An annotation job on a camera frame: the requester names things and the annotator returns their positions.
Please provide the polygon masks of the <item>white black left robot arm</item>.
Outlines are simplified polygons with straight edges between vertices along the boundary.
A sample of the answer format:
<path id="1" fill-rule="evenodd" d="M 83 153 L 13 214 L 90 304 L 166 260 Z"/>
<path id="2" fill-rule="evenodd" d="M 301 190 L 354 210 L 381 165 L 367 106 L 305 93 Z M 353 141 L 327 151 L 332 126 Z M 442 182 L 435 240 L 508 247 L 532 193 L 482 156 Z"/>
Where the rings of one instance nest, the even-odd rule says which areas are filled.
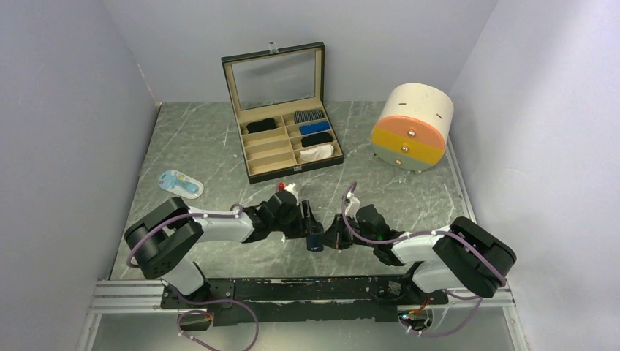
<path id="1" fill-rule="evenodd" d="M 250 244 L 274 232 L 286 239 L 304 238 L 314 248 L 324 229 L 309 202 L 300 201 L 289 189 L 258 205 L 236 203 L 228 211 L 195 208 L 172 197 L 126 230 L 126 265 L 147 279 L 163 280 L 189 306 L 199 307 L 208 300 L 210 283 L 198 265 L 187 259 L 192 247 L 212 241 Z"/>

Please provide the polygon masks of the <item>black underwear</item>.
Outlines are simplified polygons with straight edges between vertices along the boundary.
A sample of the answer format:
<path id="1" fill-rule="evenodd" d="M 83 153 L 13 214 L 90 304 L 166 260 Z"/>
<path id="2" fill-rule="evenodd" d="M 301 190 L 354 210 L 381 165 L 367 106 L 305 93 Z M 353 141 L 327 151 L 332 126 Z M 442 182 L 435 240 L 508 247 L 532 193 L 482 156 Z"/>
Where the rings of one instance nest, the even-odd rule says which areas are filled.
<path id="1" fill-rule="evenodd" d="M 249 134 L 264 132 L 268 130 L 273 130 L 278 127 L 275 118 L 265 118 L 259 121 L 253 121 L 246 125 L 246 130 Z"/>

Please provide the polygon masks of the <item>navy white underwear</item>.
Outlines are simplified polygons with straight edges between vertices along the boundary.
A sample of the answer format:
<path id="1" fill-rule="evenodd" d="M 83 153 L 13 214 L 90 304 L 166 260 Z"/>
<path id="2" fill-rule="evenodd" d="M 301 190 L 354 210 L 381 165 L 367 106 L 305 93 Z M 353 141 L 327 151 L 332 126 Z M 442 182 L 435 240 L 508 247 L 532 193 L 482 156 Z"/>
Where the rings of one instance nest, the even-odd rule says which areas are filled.
<path id="1" fill-rule="evenodd" d="M 306 236 L 306 249 L 309 252 L 322 252 L 324 246 L 321 242 L 323 232 L 309 233 Z"/>

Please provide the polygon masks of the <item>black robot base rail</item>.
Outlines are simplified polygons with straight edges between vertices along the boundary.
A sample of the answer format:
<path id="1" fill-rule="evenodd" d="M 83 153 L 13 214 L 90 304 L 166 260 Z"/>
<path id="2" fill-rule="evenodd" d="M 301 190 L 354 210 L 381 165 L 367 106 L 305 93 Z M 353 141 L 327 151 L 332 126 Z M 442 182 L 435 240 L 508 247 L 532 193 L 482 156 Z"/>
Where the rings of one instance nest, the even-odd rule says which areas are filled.
<path id="1" fill-rule="evenodd" d="M 402 275 L 337 276 L 296 279 L 211 279 L 182 301 L 169 287 L 162 293 L 164 310 L 206 309 L 216 326 L 239 323 L 373 320 L 395 322 L 398 314 L 442 306 L 440 290 L 424 293 Z"/>

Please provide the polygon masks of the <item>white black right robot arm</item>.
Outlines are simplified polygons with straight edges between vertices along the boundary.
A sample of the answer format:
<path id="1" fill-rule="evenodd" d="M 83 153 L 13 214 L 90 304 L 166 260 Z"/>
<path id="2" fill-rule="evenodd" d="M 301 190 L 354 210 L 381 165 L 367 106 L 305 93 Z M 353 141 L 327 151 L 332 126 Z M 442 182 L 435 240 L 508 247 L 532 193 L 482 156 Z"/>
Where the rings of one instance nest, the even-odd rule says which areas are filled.
<path id="1" fill-rule="evenodd" d="M 368 246 L 381 263 L 407 266 L 401 291 L 410 303 L 453 288 L 491 298 L 517 260 L 508 245 L 466 217 L 437 230 L 411 233 L 389 227 L 373 205 L 362 207 L 355 217 L 336 214 L 319 242 L 337 250 Z"/>

